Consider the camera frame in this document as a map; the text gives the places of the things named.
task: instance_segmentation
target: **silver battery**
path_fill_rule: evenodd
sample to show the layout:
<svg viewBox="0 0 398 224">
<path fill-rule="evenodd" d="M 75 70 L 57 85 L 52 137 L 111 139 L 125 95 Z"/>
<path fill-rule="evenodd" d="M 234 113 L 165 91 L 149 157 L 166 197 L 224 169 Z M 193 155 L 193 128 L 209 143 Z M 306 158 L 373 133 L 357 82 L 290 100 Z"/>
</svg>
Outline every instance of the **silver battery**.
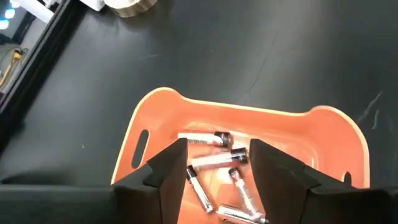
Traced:
<svg viewBox="0 0 398 224">
<path fill-rule="evenodd" d="M 187 138 L 190 144 L 209 144 L 212 146 L 230 147 L 233 144 L 231 133 L 178 133 L 178 138 Z"/>
<path fill-rule="evenodd" d="M 224 223 L 265 224 L 269 222 L 268 219 L 266 219 L 266 216 L 263 214 L 259 213 L 251 215 L 236 207 L 232 207 L 229 205 L 220 205 L 220 207 L 218 207 L 217 214 Z"/>
<path fill-rule="evenodd" d="M 259 213 L 259 209 L 256 207 L 253 196 L 250 194 L 249 189 L 243 181 L 241 173 L 237 167 L 230 168 L 228 171 L 235 186 L 238 188 L 244 206 L 247 208 L 250 214 L 255 215 Z"/>
<path fill-rule="evenodd" d="M 193 190 L 197 194 L 203 209 L 205 209 L 206 213 L 210 213 L 214 210 L 214 207 L 212 206 L 209 198 L 207 197 L 205 191 L 203 190 L 203 187 L 201 187 L 201 184 L 198 180 L 197 173 L 193 169 L 192 166 L 187 167 L 187 180 L 192 184 Z"/>
<path fill-rule="evenodd" d="M 228 152 L 219 152 L 191 159 L 191 165 L 196 170 L 239 166 L 246 163 L 248 163 L 246 148 L 232 149 Z"/>
</svg>

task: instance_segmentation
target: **bin handle hole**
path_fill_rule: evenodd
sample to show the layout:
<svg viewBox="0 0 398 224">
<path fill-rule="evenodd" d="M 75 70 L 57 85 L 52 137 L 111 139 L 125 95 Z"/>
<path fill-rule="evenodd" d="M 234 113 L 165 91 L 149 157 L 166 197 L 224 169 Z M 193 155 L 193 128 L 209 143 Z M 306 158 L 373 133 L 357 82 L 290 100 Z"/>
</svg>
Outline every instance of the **bin handle hole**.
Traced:
<svg viewBox="0 0 398 224">
<path fill-rule="evenodd" d="M 148 143 L 149 132 L 148 130 L 142 130 L 141 134 L 139 135 L 139 139 L 136 146 L 136 151 L 132 157 L 132 168 L 137 169 L 141 164 L 142 157 L 144 155 L 145 148 L 147 147 Z"/>
<path fill-rule="evenodd" d="M 350 172 L 346 172 L 346 174 L 344 175 L 344 181 L 343 181 L 345 184 L 348 184 L 348 185 L 350 185 L 351 186 L 351 184 L 352 184 L 352 176 L 351 176 L 351 174 L 350 174 Z"/>
</svg>

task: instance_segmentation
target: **battery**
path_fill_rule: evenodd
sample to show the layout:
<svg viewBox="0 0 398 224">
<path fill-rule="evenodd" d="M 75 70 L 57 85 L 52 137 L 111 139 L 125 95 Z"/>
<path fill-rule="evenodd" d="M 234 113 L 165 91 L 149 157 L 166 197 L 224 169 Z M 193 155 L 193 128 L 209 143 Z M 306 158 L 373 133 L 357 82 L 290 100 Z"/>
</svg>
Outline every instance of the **battery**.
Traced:
<svg viewBox="0 0 398 224">
<path fill-rule="evenodd" d="M 248 214 L 236 207 L 232 207 L 229 205 L 220 205 L 218 207 L 217 214 L 220 219 L 224 223 L 235 223 L 235 224 L 247 224 L 247 223 L 253 223 L 253 224 L 265 224 L 269 223 L 268 219 L 266 219 L 266 216 L 263 214 L 255 214 L 251 215 Z"/>
<path fill-rule="evenodd" d="M 207 197 L 205 190 L 201 186 L 196 171 L 192 166 L 187 167 L 187 180 L 192 184 L 193 190 L 197 194 L 203 209 L 205 209 L 206 213 L 210 213 L 214 210 L 209 198 Z"/>
<path fill-rule="evenodd" d="M 230 147 L 233 145 L 233 136 L 229 132 L 178 133 L 178 138 L 187 138 L 190 144 L 209 144 L 221 147 Z"/>
<path fill-rule="evenodd" d="M 232 149 L 228 152 L 218 152 L 191 159 L 191 165 L 196 170 L 231 167 L 247 163 L 248 152 L 246 148 Z"/>
<path fill-rule="evenodd" d="M 251 215 L 258 214 L 259 209 L 256 207 L 256 204 L 254 203 L 254 199 L 253 199 L 252 195 L 250 194 L 249 189 L 247 188 L 246 184 L 244 183 L 239 169 L 237 167 L 230 168 L 228 173 L 230 174 L 235 186 L 238 188 L 241 198 L 243 200 L 243 204 L 247 208 L 247 210 L 249 210 L 249 213 Z"/>
</svg>

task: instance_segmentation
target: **black tabletop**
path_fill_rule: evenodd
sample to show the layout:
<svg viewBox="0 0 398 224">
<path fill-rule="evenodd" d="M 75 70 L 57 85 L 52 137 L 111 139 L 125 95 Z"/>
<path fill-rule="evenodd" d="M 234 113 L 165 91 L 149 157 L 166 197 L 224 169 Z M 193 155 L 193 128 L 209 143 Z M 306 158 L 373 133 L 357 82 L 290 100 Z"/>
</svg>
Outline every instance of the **black tabletop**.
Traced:
<svg viewBox="0 0 398 224">
<path fill-rule="evenodd" d="M 4 149 L 0 176 L 109 184 L 137 103 L 169 86 L 273 110 L 334 106 L 365 134 L 371 185 L 398 185 L 397 8 L 392 0 L 160 0 L 129 19 L 87 10 Z"/>
</svg>

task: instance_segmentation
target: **blue light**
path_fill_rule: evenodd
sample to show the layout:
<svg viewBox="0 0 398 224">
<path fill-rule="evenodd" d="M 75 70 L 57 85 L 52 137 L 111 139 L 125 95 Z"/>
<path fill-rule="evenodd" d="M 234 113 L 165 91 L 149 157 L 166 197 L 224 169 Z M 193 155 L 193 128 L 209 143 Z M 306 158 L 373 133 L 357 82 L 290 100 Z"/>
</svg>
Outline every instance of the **blue light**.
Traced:
<svg viewBox="0 0 398 224">
<path fill-rule="evenodd" d="M 6 19 L 12 19 L 15 16 L 15 9 L 7 9 L 6 15 L 4 16 Z"/>
<path fill-rule="evenodd" d="M 8 19 L 0 19 L 0 30 L 7 29 L 9 24 Z"/>
<path fill-rule="evenodd" d="M 21 4 L 19 3 L 18 0 L 10 0 L 11 3 L 11 7 L 13 7 L 14 9 L 18 8 L 19 6 L 21 6 Z"/>
</svg>

